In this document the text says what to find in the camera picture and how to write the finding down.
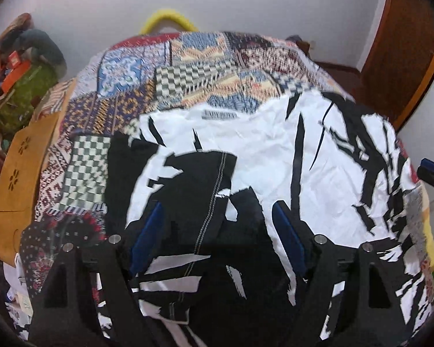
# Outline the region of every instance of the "yellow handle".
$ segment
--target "yellow handle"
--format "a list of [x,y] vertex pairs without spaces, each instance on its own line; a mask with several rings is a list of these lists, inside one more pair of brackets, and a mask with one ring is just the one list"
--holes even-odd
[[173,9],[161,9],[148,18],[140,31],[140,35],[151,33],[154,27],[162,20],[171,20],[178,24],[184,31],[198,31],[198,29],[183,15]]

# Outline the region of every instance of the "brown door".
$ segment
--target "brown door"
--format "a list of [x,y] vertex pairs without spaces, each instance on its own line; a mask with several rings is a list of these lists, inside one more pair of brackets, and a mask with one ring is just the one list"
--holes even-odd
[[434,11],[427,0],[387,0],[362,71],[371,106],[399,128],[434,75]]

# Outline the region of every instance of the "patchwork bedspread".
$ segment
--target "patchwork bedspread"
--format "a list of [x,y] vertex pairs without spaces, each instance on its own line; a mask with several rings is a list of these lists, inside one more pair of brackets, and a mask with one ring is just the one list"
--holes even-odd
[[[69,83],[57,87],[57,94],[47,98],[40,112],[44,115],[63,108],[64,118],[59,127],[59,139],[49,148],[49,164],[42,172],[36,220],[23,232],[21,241],[20,254],[31,300],[42,288],[65,242],[86,247],[106,237],[103,194],[107,149],[116,131],[144,139],[138,128],[139,116],[174,108],[193,108],[198,104],[251,116],[265,102],[281,96],[290,98],[288,110],[292,110],[304,91],[333,92],[353,101],[294,43],[235,32],[133,37],[95,55],[75,82],[73,88],[68,87]],[[347,108],[354,109],[353,103],[348,102]],[[343,114],[346,119],[348,112],[343,111]],[[364,121],[370,116],[362,110],[354,110],[352,115]],[[398,153],[395,132],[384,118],[382,121],[384,131],[380,134],[384,133],[386,140],[393,137],[387,144]],[[325,132],[324,118],[317,123],[323,125],[321,140],[325,134],[334,136],[333,132]],[[348,121],[344,126],[348,129],[348,139],[355,137],[356,141],[337,136],[336,143],[341,150],[350,151],[350,157],[362,165],[363,171],[370,171],[371,167],[374,171],[381,164],[383,171],[399,165],[399,182],[390,184],[385,195],[399,202],[389,204],[386,210],[374,209],[373,218],[376,212],[381,213],[378,217],[388,225],[397,242],[382,244],[382,259],[397,262],[402,271],[399,280],[403,282],[396,285],[396,293],[402,300],[405,321],[416,331],[430,314],[434,295],[434,242],[430,228],[427,233],[426,191],[404,150],[392,160],[386,158],[385,153],[379,154],[380,164],[377,165],[373,158],[366,157],[361,143],[357,143],[358,137],[364,139],[368,132],[354,131],[356,125]],[[354,149],[360,151],[360,157],[356,157]],[[355,172],[348,175],[351,181],[357,176]],[[405,186],[400,185],[400,179],[407,181]],[[369,205],[374,199],[373,184],[371,192]],[[370,211],[371,207],[357,205],[356,212],[365,224],[370,219]],[[372,231],[369,240],[373,240]],[[96,278],[93,286],[95,300],[102,302],[102,290]],[[111,335],[110,320],[102,306],[99,319],[105,334]],[[330,332],[326,322],[322,338]]]

